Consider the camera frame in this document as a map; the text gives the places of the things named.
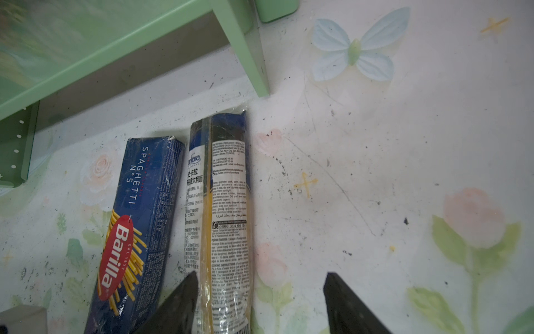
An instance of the white floral surface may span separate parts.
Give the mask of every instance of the white floral surface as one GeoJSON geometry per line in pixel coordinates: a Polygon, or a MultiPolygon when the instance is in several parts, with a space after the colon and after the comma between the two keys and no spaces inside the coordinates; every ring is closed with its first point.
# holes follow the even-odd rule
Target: white floral surface
{"type": "MultiPolygon", "coordinates": [[[[50,334],[81,333],[128,138],[187,142],[192,122],[245,104],[255,334],[326,333],[329,271],[395,334],[532,325],[533,9],[303,0],[260,28],[268,98],[225,47],[75,115],[92,86],[118,83],[43,100],[32,177],[0,192],[0,310],[45,306],[50,334]],[[380,51],[394,63],[391,81],[355,66],[313,79],[327,52],[312,44],[317,19],[354,38],[402,7],[405,33],[380,51]],[[489,18],[509,20],[481,33],[489,18]]],[[[186,274],[184,180],[163,297],[186,274]]]]}

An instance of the plastic-wrapped spaghetti package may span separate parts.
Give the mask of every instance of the plastic-wrapped spaghetti package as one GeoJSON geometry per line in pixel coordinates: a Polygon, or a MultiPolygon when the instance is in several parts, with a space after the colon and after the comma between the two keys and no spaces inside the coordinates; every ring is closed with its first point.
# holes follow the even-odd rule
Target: plastic-wrapped spaghetti package
{"type": "Polygon", "coordinates": [[[249,334],[252,222],[246,111],[191,126],[185,263],[199,273],[193,333],[249,334]]]}

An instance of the barilla logo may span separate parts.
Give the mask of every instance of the barilla logo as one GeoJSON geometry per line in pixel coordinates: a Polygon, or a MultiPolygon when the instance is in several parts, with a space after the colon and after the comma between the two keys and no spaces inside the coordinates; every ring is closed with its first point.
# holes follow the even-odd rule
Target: barilla logo
{"type": "Polygon", "coordinates": [[[113,225],[102,253],[98,272],[100,300],[108,300],[121,283],[128,268],[133,244],[134,223],[130,216],[124,215],[113,225]]]}
{"type": "Polygon", "coordinates": [[[198,155],[198,156],[193,156],[193,157],[191,157],[191,159],[189,159],[189,160],[187,161],[187,165],[190,166],[190,165],[197,164],[197,163],[199,163],[199,162],[200,162],[200,155],[198,155]]]}

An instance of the barilla spaghetti box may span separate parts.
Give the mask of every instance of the barilla spaghetti box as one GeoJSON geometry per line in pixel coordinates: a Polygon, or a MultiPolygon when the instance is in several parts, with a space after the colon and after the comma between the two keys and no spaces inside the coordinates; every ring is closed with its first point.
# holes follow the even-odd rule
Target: barilla spaghetti box
{"type": "Polygon", "coordinates": [[[184,144],[128,140],[85,334],[129,334],[155,312],[184,144]]]}

